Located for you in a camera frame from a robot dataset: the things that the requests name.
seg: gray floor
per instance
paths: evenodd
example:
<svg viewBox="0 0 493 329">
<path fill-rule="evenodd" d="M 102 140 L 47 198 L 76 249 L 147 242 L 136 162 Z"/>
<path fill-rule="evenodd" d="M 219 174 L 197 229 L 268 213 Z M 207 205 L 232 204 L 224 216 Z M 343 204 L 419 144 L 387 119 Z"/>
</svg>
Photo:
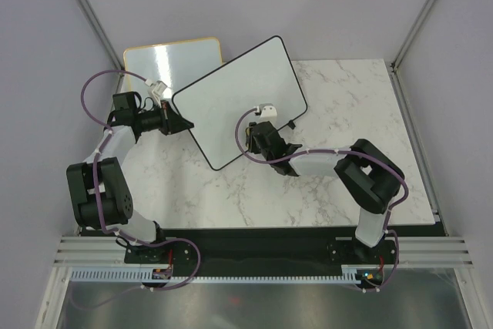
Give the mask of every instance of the gray floor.
<svg viewBox="0 0 493 329">
<path fill-rule="evenodd" d="M 79 304 L 95 304 L 128 284 L 71 283 Z M 453 274 L 403 271 L 378 294 L 331 285 L 190 284 L 170 292 L 135 290 L 93 311 L 65 303 L 60 328 L 470 328 Z"/>
</svg>

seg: white marble tabletop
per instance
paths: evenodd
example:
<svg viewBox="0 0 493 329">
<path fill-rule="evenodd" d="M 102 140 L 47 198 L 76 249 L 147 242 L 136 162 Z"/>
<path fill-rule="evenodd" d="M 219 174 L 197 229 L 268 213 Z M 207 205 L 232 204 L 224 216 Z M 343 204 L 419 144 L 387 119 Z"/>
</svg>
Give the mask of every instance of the white marble tabletop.
<svg viewBox="0 0 493 329">
<path fill-rule="evenodd" d="M 406 176 L 410 196 L 391 224 L 431 224 L 433 214 L 383 60 L 294 62 L 308 111 L 287 142 L 349 146 L 369 139 Z M 209 168 L 188 132 L 143 133 L 123 165 L 134 207 L 165 228 L 356 225 L 360 207 L 340 180 L 288 177 L 240 158 Z"/>
</svg>

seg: reflective floor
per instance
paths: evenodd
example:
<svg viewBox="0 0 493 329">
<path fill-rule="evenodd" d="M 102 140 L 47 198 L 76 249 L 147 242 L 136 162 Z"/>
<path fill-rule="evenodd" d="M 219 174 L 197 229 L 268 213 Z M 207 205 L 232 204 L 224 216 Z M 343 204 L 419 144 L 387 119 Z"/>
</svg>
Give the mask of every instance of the reflective floor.
<svg viewBox="0 0 493 329">
<path fill-rule="evenodd" d="M 91 305 L 129 284 L 71 283 Z M 452 273 L 402 271 L 380 293 L 334 285 L 190 284 L 168 292 L 134 290 L 92 311 L 65 302 L 58 328 L 92 329 L 470 328 Z"/>
</svg>

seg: marble table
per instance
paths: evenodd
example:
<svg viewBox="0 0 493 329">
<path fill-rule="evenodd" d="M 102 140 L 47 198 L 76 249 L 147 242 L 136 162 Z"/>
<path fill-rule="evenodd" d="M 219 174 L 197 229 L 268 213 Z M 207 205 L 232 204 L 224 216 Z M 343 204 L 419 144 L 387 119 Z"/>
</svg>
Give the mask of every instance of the marble table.
<svg viewBox="0 0 493 329">
<path fill-rule="evenodd" d="M 308 101 L 281 135 L 309 147 L 369 139 L 406 176 L 411 194 L 391 224 L 432 224 L 433 214 L 383 60 L 294 62 Z M 288 177 L 240 158 L 209 168 L 188 132 L 144 133 L 123 165 L 134 207 L 165 228 L 356 225 L 360 207 L 334 178 Z"/>
</svg>

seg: wall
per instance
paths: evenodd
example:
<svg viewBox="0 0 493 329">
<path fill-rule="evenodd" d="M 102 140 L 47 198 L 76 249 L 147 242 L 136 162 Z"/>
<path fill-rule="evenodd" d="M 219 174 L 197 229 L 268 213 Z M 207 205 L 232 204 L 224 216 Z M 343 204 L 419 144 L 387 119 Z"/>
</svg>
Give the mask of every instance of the wall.
<svg viewBox="0 0 493 329">
<path fill-rule="evenodd" d="M 75 0 L 0 0 L 0 327 L 33 327 L 62 233 L 73 230 L 65 169 L 101 129 L 79 92 L 109 60 Z M 88 91 L 97 116 L 116 80 Z"/>
<path fill-rule="evenodd" d="M 230 60 L 280 35 L 292 59 L 393 60 L 425 0 L 89 0 L 118 55 L 216 36 Z"/>
<path fill-rule="evenodd" d="M 493 307 L 493 2 L 438 0 L 401 77 L 452 233 Z"/>
</svg>

